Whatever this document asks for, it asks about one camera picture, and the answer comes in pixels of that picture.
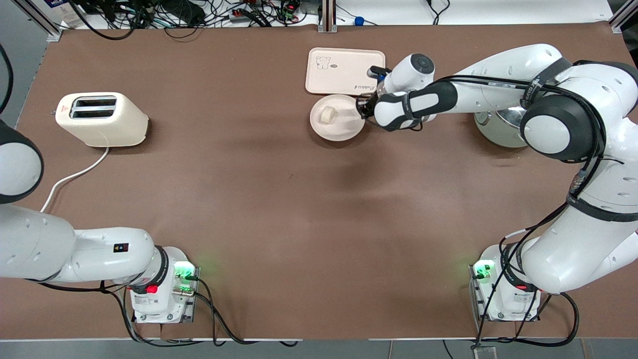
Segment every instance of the brown table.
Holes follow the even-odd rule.
[[[144,228],[157,244],[183,249],[247,338],[474,336],[467,266],[557,207],[576,171],[491,144],[469,114],[439,116],[421,133],[366,126],[350,142],[325,142],[308,123],[321,98],[304,90],[310,49],[381,50],[389,66],[423,52],[437,77],[532,43],[572,61],[631,62],[605,23],[198,32],[180,43],[163,31],[120,42],[67,31],[50,44],[19,124],[40,147],[45,174],[20,204],[40,208],[55,181],[101,154],[56,125],[59,99],[124,93],[152,119],[148,139],[114,149],[63,187],[51,212],[79,229]],[[637,269],[572,293],[579,336],[636,336]],[[2,339],[126,336],[109,296],[0,284]],[[570,325],[570,307],[555,300],[523,333],[560,337]],[[144,328],[160,332],[210,337],[209,313],[202,306],[195,324]],[[484,334],[513,332],[504,323]]]

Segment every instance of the metal frame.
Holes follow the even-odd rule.
[[[629,0],[609,19],[611,31],[620,34],[622,27],[638,12],[638,0]]]
[[[18,6],[40,29],[43,29],[44,32],[48,34],[48,42],[60,41],[62,30],[60,30],[55,22],[43,14],[32,0],[11,0],[11,2],[13,2],[15,6]]]
[[[318,26],[320,33],[337,32],[337,2],[336,0],[321,1],[321,23]]]

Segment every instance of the gray floor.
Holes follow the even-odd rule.
[[[44,32],[28,21],[10,1],[0,0],[0,43],[12,61],[15,71],[15,88],[2,119],[13,126],[19,117],[24,100],[38,71],[46,49]],[[4,91],[6,71],[0,64],[0,91]],[[473,358],[470,344],[466,341],[448,340],[454,359]],[[496,345],[498,357],[520,359],[615,359],[638,358],[638,340],[630,339],[577,339],[563,348],[536,348],[523,344]],[[156,359],[178,357],[222,358],[222,359],[386,359],[389,342],[367,340],[311,340],[301,342],[296,348],[284,348],[276,343],[259,343],[253,346],[227,344],[215,348],[211,343],[179,349],[151,348],[127,340],[113,341],[47,341],[47,342],[0,342],[0,359],[47,358],[47,359],[106,359],[114,357]],[[440,340],[394,342],[392,358],[428,359],[447,358]]]

